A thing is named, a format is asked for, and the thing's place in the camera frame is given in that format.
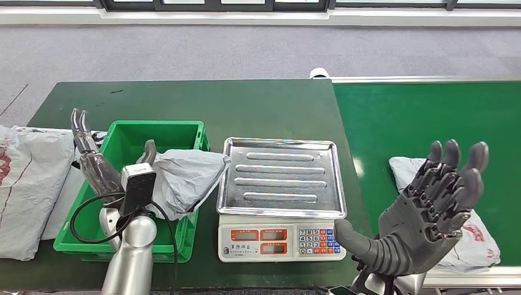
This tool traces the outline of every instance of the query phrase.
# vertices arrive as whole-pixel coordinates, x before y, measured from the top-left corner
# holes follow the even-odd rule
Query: metal tray
[[[346,216],[333,142],[228,138],[224,153],[232,163],[219,188],[220,214]]]

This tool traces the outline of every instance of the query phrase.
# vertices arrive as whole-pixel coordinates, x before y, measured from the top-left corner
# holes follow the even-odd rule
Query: black cable
[[[168,219],[168,215],[166,215],[165,210],[161,208],[156,202],[152,201],[152,205],[156,207],[159,212],[163,215],[165,218],[166,224],[168,225],[168,230],[170,231],[170,236],[172,237],[172,243],[174,246],[174,278],[172,279],[172,286],[170,288],[170,295],[174,295],[174,289],[176,285],[176,277],[178,273],[178,245],[176,243],[176,236],[174,234],[174,229],[172,228],[171,221]]]
[[[132,213],[128,218],[127,220],[125,221],[125,223],[121,226],[121,228],[119,230],[117,230],[113,235],[110,235],[106,238],[102,238],[101,240],[92,240],[92,239],[89,239],[89,238],[83,238],[81,237],[78,232],[76,231],[76,228],[74,227],[74,224],[76,222],[76,218],[78,216],[78,213],[83,209],[85,208],[88,204],[94,202],[94,201],[97,201],[97,200],[101,200],[101,199],[105,199],[105,198],[108,198],[108,197],[123,197],[125,195],[124,192],[113,192],[113,193],[110,193],[110,194],[106,194],[106,195],[99,195],[99,196],[96,196],[94,198],[91,198],[91,199],[88,199],[86,201],[84,201],[81,205],[79,205],[78,208],[76,208],[76,210],[74,211],[74,213],[72,214],[72,217],[71,217],[71,223],[70,223],[70,228],[71,228],[71,233],[74,237],[76,237],[80,242],[82,243],[86,243],[86,244],[100,244],[100,243],[104,243],[104,242],[107,242],[107,241],[110,241],[112,240],[113,238],[119,236],[123,230],[128,226],[128,224],[130,223],[130,221],[132,221],[132,218],[134,217],[134,213]]]

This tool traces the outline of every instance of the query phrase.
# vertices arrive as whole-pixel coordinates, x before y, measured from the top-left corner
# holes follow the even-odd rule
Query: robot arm
[[[139,164],[126,166],[119,173],[92,140],[85,111],[78,113],[73,110],[71,125],[81,153],[81,170],[96,196],[108,195],[102,198],[101,228],[110,237],[117,232],[121,223],[118,221],[128,223],[121,235],[109,241],[116,253],[109,263],[101,294],[148,295],[152,283],[152,243],[157,228],[143,208],[152,203],[155,173],[151,165],[157,153],[154,141],[146,142]]]
[[[425,273],[460,240],[460,229],[483,194],[481,173],[488,163],[488,146],[484,142],[473,145],[459,171],[460,149],[455,140],[445,144],[443,160],[439,141],[430,150],[413,181],[380,215],[379,238],[357,233],[347,220],[335,221],[337,241],[361,263],[353,292],[369,295],[368,285],[385,285],[389,295],[395,287],[404,288],[403,294],[416,294]],[[380,287],[375,289],[380,291],[371,294],[383,294]]]

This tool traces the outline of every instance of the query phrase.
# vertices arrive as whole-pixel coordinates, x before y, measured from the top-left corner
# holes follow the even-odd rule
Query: digital scale
[[[337,261],[334,219],[346,216],[330,141],[229,138],[217,201],[222,262]]]

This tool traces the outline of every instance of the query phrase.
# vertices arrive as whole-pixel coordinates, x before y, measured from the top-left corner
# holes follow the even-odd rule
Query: green plastic crate
[[[145,142],[149,139],[155,141],[158,152],[165,152],[168,149],[200,149],[203,151],[210,149],[203,122],[128,120],[112,123],[101,146],[101,152],[114,168],[121,170],[126,165],[136,163],[138,157],[143,153]],[[94,192],[85,181],[54,241],[54,249],[75,254],[83,261],[110,261],[114,250],[109,243],[84,244],[72,235],[69,227],[74,210],[92,197],[94,197]],[[105,237],[98,219],[101,205],[101,201],[94,202],[78,214],[76,219],[78,233],[88,238]],[[179,263],[187,262],[192,256],[197,216],[198,211],[174,222]],[[166,221],[157,218],[154,221],[157,225],[157,236],[152,246],[154,262],[173,262],[173,245]]]

